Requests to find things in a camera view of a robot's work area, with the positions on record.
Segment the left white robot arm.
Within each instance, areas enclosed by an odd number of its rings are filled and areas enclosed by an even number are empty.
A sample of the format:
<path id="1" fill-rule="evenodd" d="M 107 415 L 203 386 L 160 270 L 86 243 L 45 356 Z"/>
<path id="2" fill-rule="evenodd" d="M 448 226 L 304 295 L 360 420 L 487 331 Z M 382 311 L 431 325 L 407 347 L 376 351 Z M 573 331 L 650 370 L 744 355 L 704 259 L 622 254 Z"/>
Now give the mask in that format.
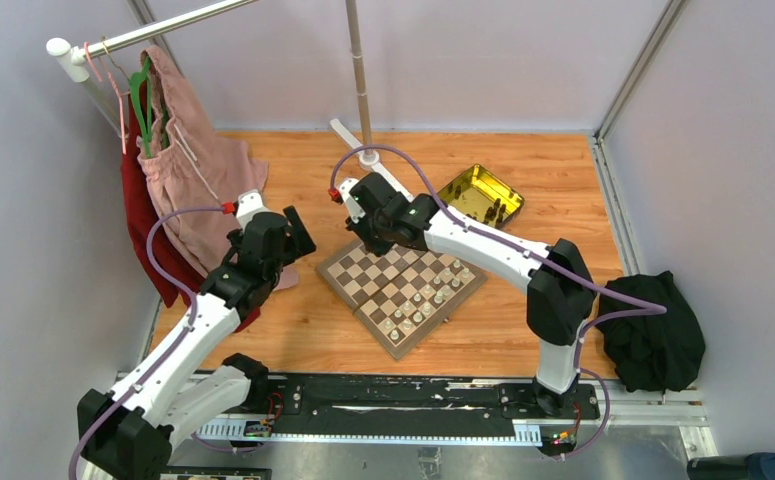
<path id="1" fill-rule="evenodd" d="M 230 248 L 190 298 L 186 316 L 134 370 L 106 393 L 89 390 L 77 406 L 79 440 L 68 466 L 78 476 L 85 461 L 114 479 L 156 479 L 185 437 L 237 405 L 261 411 L 269 386 L 240 366 L 242 357 L 217 371 L 203 387 L 181 388 L 204 358 L 258 311 L 285 267 L 316 245 L 297 210 L 281 213 L 243 201 L 217 207 L 235 214 Z"/>

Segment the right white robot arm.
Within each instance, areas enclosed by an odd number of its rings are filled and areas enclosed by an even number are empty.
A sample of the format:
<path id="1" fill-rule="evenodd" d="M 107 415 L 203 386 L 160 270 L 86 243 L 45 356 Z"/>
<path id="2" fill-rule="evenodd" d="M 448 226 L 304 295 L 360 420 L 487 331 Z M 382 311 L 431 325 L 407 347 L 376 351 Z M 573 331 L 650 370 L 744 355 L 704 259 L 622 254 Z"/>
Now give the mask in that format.
<path id="1" fill-rule="evenodd" d="M 540 340 L 534 403 L 559 417 L 574 403 L 580 373 L 579 332 L 595 299 L 592 279 L 577 247 L 521 240 L 445 205 L 434 194 L 408 197 L 383 175 L 347 178 L 329 190 L 348 212 L 347 230 L 367 252 L 383 256 L 400 246 L 450 255 L 508 281 L 526 297 L 526 323 Z"/>

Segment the wooden chess board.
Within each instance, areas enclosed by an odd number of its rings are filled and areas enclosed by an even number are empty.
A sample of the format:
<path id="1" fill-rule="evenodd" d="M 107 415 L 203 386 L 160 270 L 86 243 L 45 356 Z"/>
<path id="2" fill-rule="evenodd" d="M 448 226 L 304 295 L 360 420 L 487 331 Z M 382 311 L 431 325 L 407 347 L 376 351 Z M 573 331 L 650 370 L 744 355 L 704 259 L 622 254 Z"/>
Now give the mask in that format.
<path id="1" fill-rule="evenodd" d="M 376 256 L 360 241 L 316 271 L 395 360 L 450 320 L 487 281 L 482 269 L 450 255 L 396 246 Z"/>

